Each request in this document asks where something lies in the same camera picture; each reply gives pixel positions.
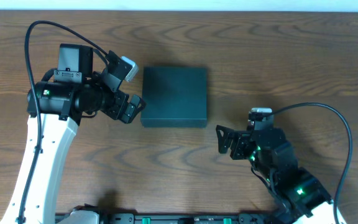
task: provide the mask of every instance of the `wood grain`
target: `wood grain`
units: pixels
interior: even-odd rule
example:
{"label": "wood grain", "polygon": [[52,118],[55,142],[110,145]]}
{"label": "wood grain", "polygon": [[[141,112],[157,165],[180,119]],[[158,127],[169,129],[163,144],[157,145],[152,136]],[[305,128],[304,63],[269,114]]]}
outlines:
{"label": "wood grain", "polygon": [[[140,213],[273,210],[246,161],[219,155],[214,128],[246,127],[255,106],[330,104],[348,119],[354,157],[340,209],[358,223],[358,14],[287,12],[0,11],[0,219],[20,168],[29,90],[24,35],[35,20],[62,23],[106,50],[144,65],[209,70],[205,129],[145,129],[101,114],[81,122],[68,153],[57,211],[84,203]],[[30,44],[35,79],[57,66],[64,30],[36,27]],[[102,68],[95,59],[95,70]],[[142,91],[142,72],[122,89]],[[276,117],[300,165],[334,194],[347,154],[340,120],[302,108]]]}

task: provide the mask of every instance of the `dark green box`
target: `dark green box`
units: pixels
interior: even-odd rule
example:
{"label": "dark green box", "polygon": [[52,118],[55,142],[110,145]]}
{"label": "dark green box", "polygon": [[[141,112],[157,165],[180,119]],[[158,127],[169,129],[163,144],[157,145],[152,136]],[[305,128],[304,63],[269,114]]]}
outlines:
{"label": "dark green box", "polygon": [[146,128],[203,128],[207,123],[205,68],[145,67],[140,121]]}

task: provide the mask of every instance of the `robotic arm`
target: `robotic arm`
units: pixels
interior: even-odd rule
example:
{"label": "robotic arm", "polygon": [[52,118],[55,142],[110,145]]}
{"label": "robotic arm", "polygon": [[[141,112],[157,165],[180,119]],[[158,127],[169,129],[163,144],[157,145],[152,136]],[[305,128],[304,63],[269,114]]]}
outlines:
{"label": "robotic arm", "polygon": [[[49,70],[35,85],[42,120],[42,146],[27,194],[23,223],[55,223],[66,155],[82,118],[95,117],[102,111],[127,124],[145,108],[140,97],[134,95],[128,102],[129,95],[119,90],[123,80],[130,81],[134,77],[137,65],[110,51],[103,72],[92,72],[93,52],[98,53],[91,47],[62,44],[58,68]],[[19,221],[19,207],[37,144],[37,112],[31,91],[27,100],[30,114],[27,145],[13,196],[1,223]],[[83,112],[94,115],[83,116]]]}
{"label": "robotic arm", "polygon": [[[282,129],[274,128],[271,114],[270,108],[253,108],[246,131],[216,126],[219,152],[225,154],[230,148],[232,159],[251,163],[252,173],[279,206],[266,218],[267,223],[335,223],[331,196],[316,177],[298,167],[293,146]],[[338,214],[339,221],[345,223]]]}

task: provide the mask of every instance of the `wire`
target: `wire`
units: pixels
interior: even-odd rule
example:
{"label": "wire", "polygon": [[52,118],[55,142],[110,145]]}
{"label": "wire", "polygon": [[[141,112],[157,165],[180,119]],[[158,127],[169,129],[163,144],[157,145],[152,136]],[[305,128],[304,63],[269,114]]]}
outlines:
{"label": "wire", "polygon": [[55,74],[55,70],[57,68],[51,68],[50,70],[48,70],[47,72],[45,72],[44,76],[42,77],[41,81],[47,82],[49,81],[52,77],[53,74]]}
{"label": "wire", "polygon": [[263,179],[261,176],[259,176],[258,174],[255,173],[255,170],[253,167],[251,167],[251,172],[259,178],[260,181],[262,181],[262,183],[264,183],[264,185],[266,186],[266,188],[270,188],[269,185],[266,183],[265,179]]}
{"label": "wire", "polygon": [[339,196],[341,194],[341,190],[342,190],[342,187],[343,187],[344,182],[345,182],[346,174],[347,174],[347,171],[349,170],[349,167],[351,165],[351,160],[352,160],[352,154],[353,154],[352,132],[351,132],[351,129],[350,129],[349,124],[347,123],[345,117],[343,117],[343,115],[337,109],[333,108],[332,106],[325,105],[325,104],[322,104],[322,103],[309,103],[309,102],[306,102],[306,103],[298,103],[298,104],[295,104],[295,105],[286,106],[286,107],[284,107],[284,108],[282,108],[282,109],[280,109],[278,111],[274,111],[273,113],[265,115],[264,118],[266,118],[268,116],[271,116],[271,115],[279,114],[281,112],[284,112],[284,111],[292,109],[292,108],[301,107],[301,106],[319,106],[319,107],[331,110],[332,112],[336,113],[339,116],[339,118],[341,119],[341,121],[345,125],[346,131],[347,131],[347,140],[349,142],[349,150],[347,152],[346,164],[345,164],[345,167],[343,169],[341,179],[339,180],[338,186],[336,188],[335,197],[334,197],[334,206],[333,206],[334,207],[335,223],[339,224],[337,208],[338,208]]}
{"label": "wire", "polygon": [[90,116],[83,115],[83,116],[81,116],[81,117],[82,117],[82,118],[94,118],[94,117],[96,117],[96,115],[98,115],[98,112],[97,112],[97,111],[95,111],[93,115],[90,115]]}
{"label": "wire", "polygon": [[37,95],[35,93],[35,83],[34,83],[34,77],[32,75],[31,64],[30,64],[30,55],[29,55],[30,34],[31,34],[32,29],[38,24],[48,24],[48,25],[56,26],[56,27],[62,28],[64,30],[67,30],[68,32],[71,32],[72,34],[76,35],[77,37],[83,39],[85,42],[89,43],[90,45],[92,45],[93,47],[95,47],[96,49],[101,51],[103,54],[107,55],[107,53],[101,47],[97,46],[92,41],[88,40],[87,38],[83,37],[81,34],[71,30],[68,27],[57,24],[56,22],[35,21],[27,29],[27,33],[25,34],[25,39],[24,39],[24,57],[25,57],[25,65],[27,67],[27,73],[29,75],[32,97],[34,98],[34,102],[35,102],[35,110],[37,112],[38,137],[37,137],[37,145],[35,146],[34,157],[32,159],[31,166],[30,166],[29,176],[27,177],[27,180],[26,180],[25,186],[24,186],[24,190],[23,190],[23,196],[22,196],[20,209],[19,209],[19,216],[17,217],[18,224],[23,224],[23,222],[25,220],[25,218],[24,218],[25,203],[27,201],[27,195],[29,193],[31,180],[34,175],[35,166],[37,165],[37,160],[38,160],[38,156],[40,154],[41,142],[42,142],[42,121],[41,121],[40,103],[39,103]]}
{"label": "wire", "polygon": [[108,62],[107,62],[107,60],[103,57],[103,55],[101,55],[101,53],[100,53],[98,50],[93,49],[93,52],[94,52],[97,56],[99,56],[99,58],[103,61],[104,65],[106,66],[106,69],[103,70],[103,72],[102,72],[102,74],[104,75],[106,72],[108,72],[108,67],[109,67]]}
{"label": "wire", "polygon": [[270,188],[272,189],[272,192],[277,195],[276,190],[275,190],[275,184],[274,184],[274,178],[273,178],[273,174],[275,172],[274,168],[270,169],[270,173],[269,173],[269,178],[270,178]]}

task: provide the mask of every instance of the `white wall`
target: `white wall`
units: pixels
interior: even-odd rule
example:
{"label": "white wall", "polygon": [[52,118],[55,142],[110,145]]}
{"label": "white wall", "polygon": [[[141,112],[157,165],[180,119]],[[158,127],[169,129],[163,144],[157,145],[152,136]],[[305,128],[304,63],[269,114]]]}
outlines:
{"label": "white wall", "polygon": [[358,12],[358,0],[0,0],[0,9]]}

